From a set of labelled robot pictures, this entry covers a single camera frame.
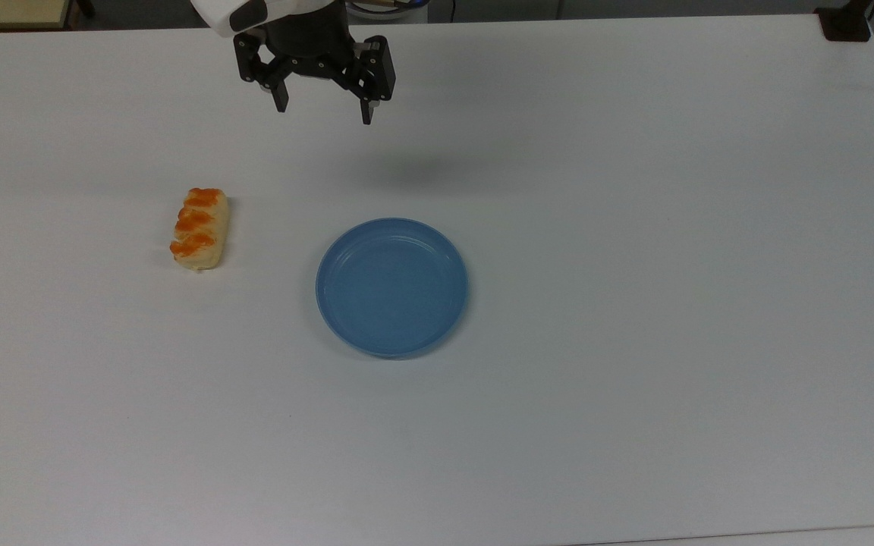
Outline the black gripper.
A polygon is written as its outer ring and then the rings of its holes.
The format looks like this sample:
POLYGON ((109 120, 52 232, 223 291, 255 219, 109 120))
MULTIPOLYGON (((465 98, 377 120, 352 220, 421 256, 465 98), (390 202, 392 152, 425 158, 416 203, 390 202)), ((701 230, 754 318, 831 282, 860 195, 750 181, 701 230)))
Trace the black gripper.
POLYGON ((360 100, 362 124, 371 125, 375 108, 392 98, 395 67, 384 36, 355 42, 343 1, 315 11, 289 14, 263 24, 263 38, 239 33, 233 38, 239 75, 268 91, 280 113, 288 107, 285 79, 292 73, 333 79, 360 100), (264 61, 263 46, 273 58, 264 61))

